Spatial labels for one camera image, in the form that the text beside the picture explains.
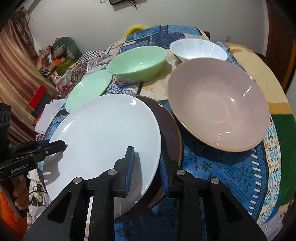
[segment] screw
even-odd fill
[[[115,175],[117,173],[117,171],[115,170],[115,169],[110,169],[109,171],[108,171],[108,174],[109,175]]]
[[[214,183],[214,184],[218,184],[220,182],[220,180],[218,178],[216,178],[216,177],[213,177],[211,179],[211,182]]]
[[[177,171],[177,174],[179,175],[179,176],[183,176],[183,175],[185,175],[185,171],[184,170],[182,170],[182,169],[179,169],[178,171]]]
[[[79,183],[82,182],[82,178],[81,178],[81,177],[76,177],[76,178],[74,178],[73,182],[74,182],[75,184],[79,184]]]

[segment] dark brown plate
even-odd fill
[[[168,156],[172,160],[177,161],[180,166],[183,157],[183,143],[175,118],[160,102],[146,96],[137,95],[136,97],[143,101],[152,110],[158,122],[159,129],[164,135],[168,149]],[[164,196],[165,193],[163,192],[160,171],[158,168],[147,192],[135,206],[122,216],[127,217],[143,213],[147,209],[158,204]]]

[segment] human hand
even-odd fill
[[[17,198],[15,201],[15,206],[19,210],[24,210],[29,205],[29,191],[26,187],[26,179],[24,175],[18,177],[17,185],[13,191],[13,195]]]

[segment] white bowl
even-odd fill
[[[182,62],[194,58],[216,58],[224,61],[228,58],[224,49],[203,39],[179,39],[170,44],[170,50]]]

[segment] orange sleeve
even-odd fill
[[[3,193],[0,193],[0,202],[0,206],[2,206],[1,218],[3,222],[10,229],[16,239],[21,241],[27,231],[27,218],[17,219],[15,217]]]

